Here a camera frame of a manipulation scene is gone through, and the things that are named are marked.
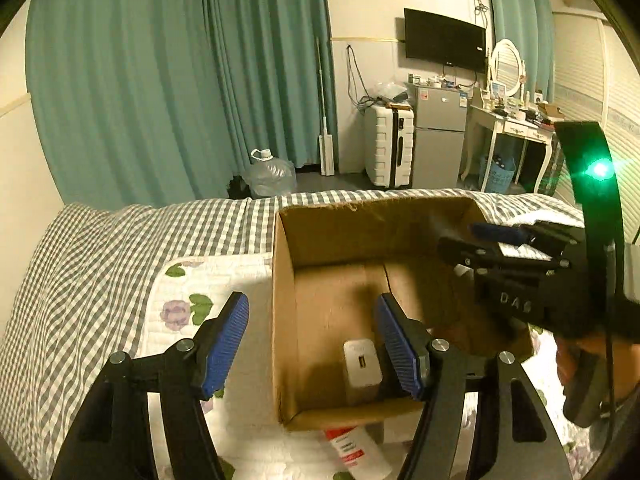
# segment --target silver bolt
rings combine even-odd
[[[512,365],[514,364],[514,362],[516,362],[516,358],[513,356],[511,352],[507,352],[507,351],[500,352],[498,357],[500,358],[500,361],[508,365]]]
[[[178,349],[178,352],[188,352],[194,346],[193,339],[180,339],[175,347]]]
[[[446,352],[447,350],[449,350],[449,341],[440,338],[434,339],[433,341],[431,341],[431,346],[438,352]]]
[[[123,351],[114,352],[109,356],[109,362],[114,365],[119,365],[124,362],[124,359],[127,358],[127,355]]]

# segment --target checkered bedspread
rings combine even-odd
[[[69,205],[48,227],[15,298],[0,348],[0,434],[35,479],[48,479],[66,432],[108,355],[136,355],[146,301],[165,262],[271,250],[276,211],[388,196],[470,196],[489,221],[551,209],[544,195],[464,190],[329,191],[200,200],[110,213]]]

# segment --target green light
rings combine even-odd
[[[613,162],[608,158],[600,158],[591,163],[585,174],[596,180],[607,180],[614,174]]]

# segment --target teal curtain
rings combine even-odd
[[[324,0],[32,0],[27,84],[65,203],[226,197],[254,148],[318,161]]]
[[[337,131],[325,0],[208,0],[235,127],[249,152],[270,148],[298,168],[319,162],[316,38],[329,130]]]
[[[549,0],[491,0],[495,41],[513,41],[526,63],[525,90],[553,100],[554,18]]]

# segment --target human hand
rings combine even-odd
[[[558,365],[558,378],[562,386],[574,378],[578,367],[576,359],[571,355],[569,346],[577,346],[581,350],[599,355],[603,359],[607,357],[607,346],[603,334],[595,334],[576,341],[567,341],[554,336],[558,352],[556,352],[556,364]],[[640,382],[640,345],[632,344],[620,338],[613,339],[613,377],[616,400],[625,399]]]

